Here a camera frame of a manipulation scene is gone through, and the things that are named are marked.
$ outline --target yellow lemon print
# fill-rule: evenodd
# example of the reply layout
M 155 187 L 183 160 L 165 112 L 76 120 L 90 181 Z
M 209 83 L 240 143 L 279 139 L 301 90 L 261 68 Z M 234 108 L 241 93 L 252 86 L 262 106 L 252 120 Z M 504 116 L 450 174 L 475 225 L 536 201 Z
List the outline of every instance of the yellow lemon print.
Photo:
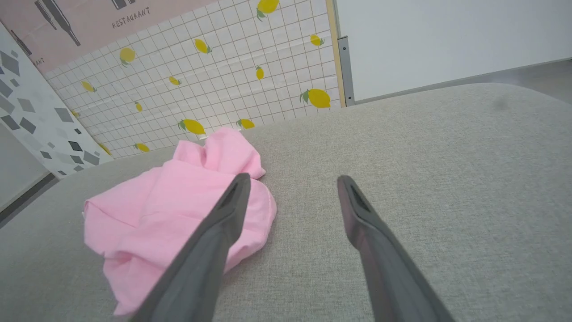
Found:
M 104 149 L 104 151 L 105 151 L 107 154 L 111 155 L 111 152 L 109 152 L 109 149 L 108 149 L 105 145 L 103 145 L 103 144 L 101 144 L 101 143 L 98 143 L 98 144 L 100 145 L 100 147 L 101 147 L 102 149 Z
M 191 133 L 194 134 L 206 134 L 205 133 L 205 128 L 202 127 L 201 123 L 195 121 L 195 120 L 189 120 L 189 119 L 185 119 L 185 120 L 181 120 L 178 123 L 178 126 L 180 129 L 183 130 L 187 130 Z
M 261 18 L 265 18 L 264 14 L 273 13 L 278 7 L 279 0 L 260 0 L 258 7 L 256 8 L 256 18 L 262 21 Z
M 170 77 L 169 77 L 169 81 L 170 81 L 171 84 L 173 84 L 173 85 L 177 85 L 177 86 L 181 85 L 181 81 L 178 80 L 178 79 L 176 79 L 176 78 L 174 78 L 173 76 L 170 76 Z
M 262 67 L 257 66 L 256 67 L 256 78 L 261 80 L 262 78 L 264 78 L 264 70 L 262 69 Z
M 197 50 L 201 53 L 205 53 L 208 54 L 210 52 L 213 51 L 213 49 L 210 46 L 207 46 L 205 44 L 204 41 L 200 40 L 200 39 L 195 39 L 194 40 L 194 46 L 197 48 Z
M 91 84 L 86 81 L 81 82 L 81 85 L 85 88 L 86 91 L 94 93 L 97 92 L 97 88 L 94 88 Z
M 312 45 L 316 45 L 316 46 L 320 46 L 324 44 L 324 40 L 320 39 L 320 37 L 318 37 L 317 35 L 311 35 L 310 36 L 310 42 L 312 43 Z
M 144 145 L 143 143 L 134 144 L 133 147 L 138 149 L 138 150 L 141 150 L 143 152 L 149 152 L 149 148 L 146 145 Z
M 307 103 L 310 99 L 310 103 L 317 108 L 329 107 L 329 95 L 321 89 L 307 89 L 304 93 L 300 94 L 300 101 L 302 99 Z
M 251 120 L 247 120 L 247 119 L 240 119 L 236 122 L 236 125 L 238 125 L 239 127 L 243 128 L 243 129 L 247 129 L 247 128 L 253 128 L 254 127 L 254 123 L 252 123 Z
M 121 61 L 122 67 L 127 67 L 129 65 L 128 61 L 133 61 L 135 59 L 135 50 L 131 48 L 123 48 L 119 52 L 119 60 Z

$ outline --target lemon patterned sheet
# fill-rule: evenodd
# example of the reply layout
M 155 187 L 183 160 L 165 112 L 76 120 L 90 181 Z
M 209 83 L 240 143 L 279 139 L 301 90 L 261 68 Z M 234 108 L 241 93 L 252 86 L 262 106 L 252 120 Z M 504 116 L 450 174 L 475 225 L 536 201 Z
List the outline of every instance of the lemon patterned sheet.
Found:
M 114 158 L 341 107 L 325 0 L 223 0 L 46 74 Z

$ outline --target cloth fold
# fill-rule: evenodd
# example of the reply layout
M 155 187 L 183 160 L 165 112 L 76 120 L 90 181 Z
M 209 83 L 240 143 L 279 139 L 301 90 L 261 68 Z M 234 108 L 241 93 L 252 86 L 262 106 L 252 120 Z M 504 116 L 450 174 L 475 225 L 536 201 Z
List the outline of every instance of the cloth fold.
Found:
M 243 231 L 225 272 L 261 249 L 276 202 L 257 181 L 260 155 L 236 130 L 222 128 L 205 146 L 180 141 L 174 157 L 85 202 L 85 243 L 105 259 L 118 301 L 115 314 L 135 311 L 235 175 L 251 176 Z

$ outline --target white board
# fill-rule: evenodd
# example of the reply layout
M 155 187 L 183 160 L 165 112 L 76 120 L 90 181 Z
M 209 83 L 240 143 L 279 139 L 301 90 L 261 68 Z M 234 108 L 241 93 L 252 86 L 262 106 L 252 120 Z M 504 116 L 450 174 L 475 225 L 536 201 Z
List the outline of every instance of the white board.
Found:
M 356 101 L 572 57 L 572 0 L 337 0 Z

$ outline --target pink fabric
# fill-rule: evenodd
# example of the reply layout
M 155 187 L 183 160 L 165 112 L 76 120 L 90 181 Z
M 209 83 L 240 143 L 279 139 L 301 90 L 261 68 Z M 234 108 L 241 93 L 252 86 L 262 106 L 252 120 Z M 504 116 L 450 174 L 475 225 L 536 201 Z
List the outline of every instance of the pink fabric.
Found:
M 85 243 L 104 256 L 119 302 L 135 311 L 236 174 L 251 176 L 243 232 L 225 272 L 261 249 L 276 202 L 261 182 L 260 155 L 236 130 L 222 128 L 205 146 L 180 141 L 172 160 L 85 202 Z

